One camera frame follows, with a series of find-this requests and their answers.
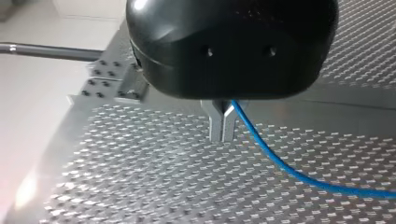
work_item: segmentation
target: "blue cable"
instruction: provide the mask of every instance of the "blue cable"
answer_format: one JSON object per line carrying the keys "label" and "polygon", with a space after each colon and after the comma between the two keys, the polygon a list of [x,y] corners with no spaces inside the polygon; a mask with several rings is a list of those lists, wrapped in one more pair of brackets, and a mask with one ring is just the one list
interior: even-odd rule
{"label": "blue cable", "polygon": [[248,130],[251,132],[251,134],[253,134],[254,139],[262,148],[264,154],[266,154],[280,168],[285,170],[290,175],[293,175],[300,181],[303,181],[305,184],[315,186],[320,189],[324,189],[333,193],[356,195],[364,198],[396,199],[396,192],[386,191],[386,190],[376,190],[376,189],[357,189],[357,188],[332,185],[318,181],[316,179],[313,179],[307,175],[304,175],[296,171],[294,168],[290,167],[284,161],[282,161],[282,159],[280,159],[275,154],[275,152],[271,148],[269,148],[268,145],[262,140],[260,134],[254,128],[253,124],[250,122],[250,120],[248,119],[247,115],[245,114],[241,106],[235,100],[232,100],[232,104],[238,116],[241,118],[242,121],[245,122],[245,125],[247,126]]}

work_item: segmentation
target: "mounting hole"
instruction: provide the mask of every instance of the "mounting hole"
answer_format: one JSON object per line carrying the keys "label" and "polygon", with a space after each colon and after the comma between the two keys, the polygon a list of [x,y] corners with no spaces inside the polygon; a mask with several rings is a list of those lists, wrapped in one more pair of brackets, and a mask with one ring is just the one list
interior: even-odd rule
{"label": "mounting hole", "polygon": [[276,56],[276,48],[274,46],[266,46],[262,49],[262,56],[272,58]]}
{"label": "mounting hole", "polygon": [[201,47],[201,53],[205,55],[206,57],[212,57],[213,56],[213,49],[210,48],[208,45],[204,45]]}

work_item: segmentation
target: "black robot head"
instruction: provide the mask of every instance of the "black robot head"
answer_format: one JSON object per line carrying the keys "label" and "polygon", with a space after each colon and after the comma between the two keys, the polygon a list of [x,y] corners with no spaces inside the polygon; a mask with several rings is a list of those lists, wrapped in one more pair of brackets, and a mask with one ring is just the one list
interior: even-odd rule
{"label": "black robot head", "polygon": [[191,99],[276,99],[318,78],[336,0],[130,0],[127,21],[146,80]]}

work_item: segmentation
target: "metal rod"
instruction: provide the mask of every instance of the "metal rod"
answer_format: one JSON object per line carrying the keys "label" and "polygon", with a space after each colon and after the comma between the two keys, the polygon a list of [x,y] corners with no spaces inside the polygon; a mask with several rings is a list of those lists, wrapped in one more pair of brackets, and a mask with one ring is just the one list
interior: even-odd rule
{"label": "metal rod", "polygon": [[17,43],[0,43],[0,54],[94,62],[101,57],[102,53],[101,50],[94,49],[70,49]]}

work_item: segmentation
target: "aluminum plate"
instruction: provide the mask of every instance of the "aluminum plate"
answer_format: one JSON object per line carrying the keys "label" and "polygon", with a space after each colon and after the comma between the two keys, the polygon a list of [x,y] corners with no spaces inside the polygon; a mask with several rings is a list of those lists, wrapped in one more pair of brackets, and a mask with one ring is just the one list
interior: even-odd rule
{"label": "aluminum plate", "polygon": [[[298,170],[350,187],[396,189],[396,141],[258,124]],[[237,123],[208,141],[206,117],[105,105],[44,205],[42,223],[394,223],[396,201],[310,188],[262,155]]]}
{"label": "aluminum plate", "polygon": [[339,0],[338,32],[321,83],[396,87],[396,1]]}

